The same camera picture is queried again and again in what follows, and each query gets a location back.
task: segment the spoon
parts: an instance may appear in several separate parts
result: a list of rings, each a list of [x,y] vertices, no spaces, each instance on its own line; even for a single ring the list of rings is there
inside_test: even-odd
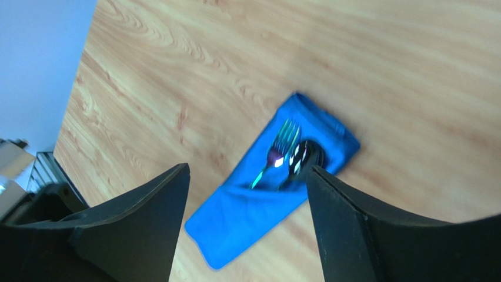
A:
[[[304,140],[300,142],[290,154],[289,176],[277,190],[292,181],[306,181],[307,172],[313,166],[323,166],[324,157],[324,149],[315,141]]]

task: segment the wooden table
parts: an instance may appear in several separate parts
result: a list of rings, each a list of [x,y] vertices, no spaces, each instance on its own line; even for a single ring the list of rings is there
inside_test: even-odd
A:
[[[99,0],[55,156],[91,205],[188,162],[186,220],[297,89],[361,141],[345,182],[501,212],[495,0]],[[323,281],[308,204],[219,272],[182,230],[171,281]]]

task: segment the white wall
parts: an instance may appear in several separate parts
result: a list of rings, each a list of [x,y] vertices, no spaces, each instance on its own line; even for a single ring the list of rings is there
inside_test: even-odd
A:
[[[0,137],[54,149],[96,0],[0,0]]]

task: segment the cutlery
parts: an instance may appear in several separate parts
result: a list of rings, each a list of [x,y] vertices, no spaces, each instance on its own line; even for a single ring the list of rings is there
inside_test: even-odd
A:
[[[268,150],[268,154],[266,155],[266,166],[261,170],[261,172],[259,172],[256,179],[250,184],[250,189],[254,189],[254,187],[256,187],[265,171],[267,171],[270,167],[281,167],[283,165],[284,158],[296,146],[300,131],[300,126],[289,119],[283,123],[275,137],[275,140]]]
[[[323,166],[324,157],[324,149],[315,141],[300,142],[289,157],[289,176],[277,191],[292,181],[306,181],[307,172],[315,165]]]

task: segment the blue napkin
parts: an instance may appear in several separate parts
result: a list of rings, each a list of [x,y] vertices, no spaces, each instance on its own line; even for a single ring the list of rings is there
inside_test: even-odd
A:
[[[280,168],[270,168],[249,190],[287,119],[301,126],[300,140],[311,139],[324,148],[324,169],[330,173],[340,171],[360,149],[360,143],[340,121],[306,96],[294,93],[279,107],[228,179],[185,224],[186,232],[214,269],[243,253],[308,198],[304,182],[292,182],[276,191],[288,175],[287,162]]]

